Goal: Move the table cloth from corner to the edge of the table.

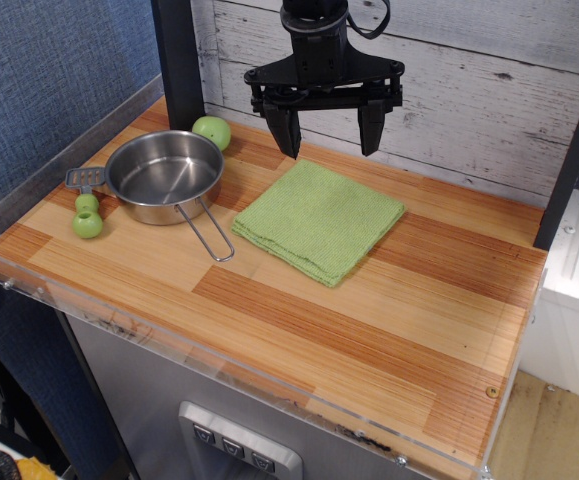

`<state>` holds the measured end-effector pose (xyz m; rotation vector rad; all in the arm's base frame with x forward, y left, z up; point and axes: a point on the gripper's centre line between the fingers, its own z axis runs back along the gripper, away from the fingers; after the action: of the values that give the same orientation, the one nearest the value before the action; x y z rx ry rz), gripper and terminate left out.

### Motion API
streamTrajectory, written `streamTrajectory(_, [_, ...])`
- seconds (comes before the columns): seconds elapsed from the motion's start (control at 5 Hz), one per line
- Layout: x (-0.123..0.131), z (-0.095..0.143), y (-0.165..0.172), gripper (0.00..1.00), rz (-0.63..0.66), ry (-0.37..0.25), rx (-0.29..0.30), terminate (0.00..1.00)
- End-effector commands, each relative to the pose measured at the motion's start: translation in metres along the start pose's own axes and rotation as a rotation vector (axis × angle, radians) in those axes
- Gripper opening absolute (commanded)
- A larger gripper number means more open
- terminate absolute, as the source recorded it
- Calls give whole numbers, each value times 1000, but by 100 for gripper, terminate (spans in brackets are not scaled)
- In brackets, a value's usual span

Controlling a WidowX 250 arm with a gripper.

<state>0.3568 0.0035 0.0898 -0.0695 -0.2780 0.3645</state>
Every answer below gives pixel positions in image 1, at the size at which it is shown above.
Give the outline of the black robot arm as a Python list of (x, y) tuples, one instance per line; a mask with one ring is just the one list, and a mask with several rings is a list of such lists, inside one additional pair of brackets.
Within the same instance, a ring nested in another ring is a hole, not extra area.
[(290, 34), (293, 53), (247, 71), (253, 111), (266, 120), (280, 151), (296, 158), (301, 144), (301, 111), (357, 111), (362, 154), (375, 153), (385, 117), (403, 101), (400, 78), (405, 65), (357, 50), (347, 29), (372, 40), (389, 24), (391, 6), (371, 32), (354, 22), (346, 1), (284, 1), (281, 23)]

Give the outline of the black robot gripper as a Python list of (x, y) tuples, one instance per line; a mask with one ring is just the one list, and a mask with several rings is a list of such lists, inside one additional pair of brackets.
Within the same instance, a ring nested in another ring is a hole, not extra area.
[(349, 43), (347, 29), (360, 28), (346, 4), (284, 4), (280, 19), (293, 53), (244, 75), (253, 110), (263, 111), (279, 150), (298, 157), (301, 132), (295, 111), (358, 107), (361, 152), (377, 152), (385, 106), (390, 112), (402, 105), (403, 64)]

